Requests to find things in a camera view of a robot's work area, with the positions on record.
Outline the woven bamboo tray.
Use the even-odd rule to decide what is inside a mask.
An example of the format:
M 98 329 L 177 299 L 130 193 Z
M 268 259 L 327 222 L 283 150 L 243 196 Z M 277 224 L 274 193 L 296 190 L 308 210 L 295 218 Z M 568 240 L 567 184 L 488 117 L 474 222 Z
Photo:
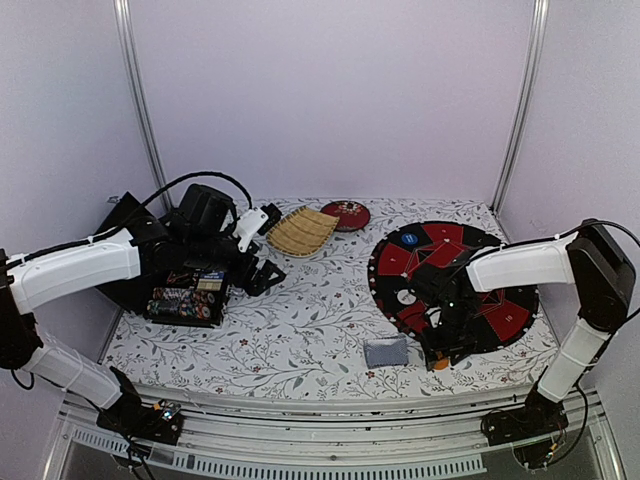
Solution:
M 339 219 L 300 207 L 281 219 L 267 234 L 267 243 L 280 253 L 307 258 L 320 251 L 333 234 Z

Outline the white dealer button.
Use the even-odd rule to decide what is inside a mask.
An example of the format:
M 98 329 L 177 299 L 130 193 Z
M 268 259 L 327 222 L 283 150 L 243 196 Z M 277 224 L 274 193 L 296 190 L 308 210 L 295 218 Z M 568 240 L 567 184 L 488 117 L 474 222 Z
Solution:
M 416 302 L 416 296 L 409 289 L 399 290 L 396 294 L 397 301 L 401 305 L 412 305 Z

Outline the blue small blind button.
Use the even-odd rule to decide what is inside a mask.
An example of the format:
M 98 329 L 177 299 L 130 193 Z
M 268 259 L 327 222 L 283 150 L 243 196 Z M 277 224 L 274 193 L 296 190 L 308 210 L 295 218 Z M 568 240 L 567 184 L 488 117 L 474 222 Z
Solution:
M 413 246 L 419 241 L 419 237 L 411 232 L 405 232 L 401 235 L 401 241 L 404 245 Z

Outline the orange big blind button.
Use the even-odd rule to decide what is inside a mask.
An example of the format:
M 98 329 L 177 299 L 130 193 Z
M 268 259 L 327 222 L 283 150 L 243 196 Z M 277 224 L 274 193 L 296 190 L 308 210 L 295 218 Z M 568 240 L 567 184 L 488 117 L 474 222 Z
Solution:
M 436 353 L 436 358 L 433 361 L 432 369 L 434 371 L 441 371 L 448 368 L 450 365 L 450 360 L 447 356 L 443 355 L 441 352 Z

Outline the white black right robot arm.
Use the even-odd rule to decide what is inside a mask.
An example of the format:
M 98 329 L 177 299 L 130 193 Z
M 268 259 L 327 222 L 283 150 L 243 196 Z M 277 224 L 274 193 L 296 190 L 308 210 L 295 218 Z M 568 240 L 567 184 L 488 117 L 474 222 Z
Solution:
M 545 316 L 561 344 L 532 389 L 535 398 L 517 415 L 517 427 L 537 436 L 556 417 L 554 405 L 578 387 L 594 368 L 611 339 L 639 311 L 633 307 L 636 267 L 617 233 L 637 243 L 627 227 L 589 218 L 552 237 L 483 247 L 437 270 L 419 268 L 410 291 L 429 305 L 452 301 L 470 317 L 474 294 L 534 286 Z

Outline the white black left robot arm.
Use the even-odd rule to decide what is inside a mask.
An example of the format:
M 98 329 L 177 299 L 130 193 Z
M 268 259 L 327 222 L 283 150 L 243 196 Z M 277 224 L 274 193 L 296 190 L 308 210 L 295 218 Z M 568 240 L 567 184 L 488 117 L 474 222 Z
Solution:
M 39 376 L 86 399 L 128 434 L 148 426 L 148 412 L 125 374 L 99 365 L 38 332 L 35 310 L 51 301 L 107 284 L 135 289 L 161 273 L 215 271 L 250 296 L 285 275 L 256 256 L 253 239 L 282 218 L 273 204 L 239 214 L 228 195 L 190 185 L 179 206 L 161 218 L 126 195 L 101 231 L 66 245 L 1 257 L 1 367 Z

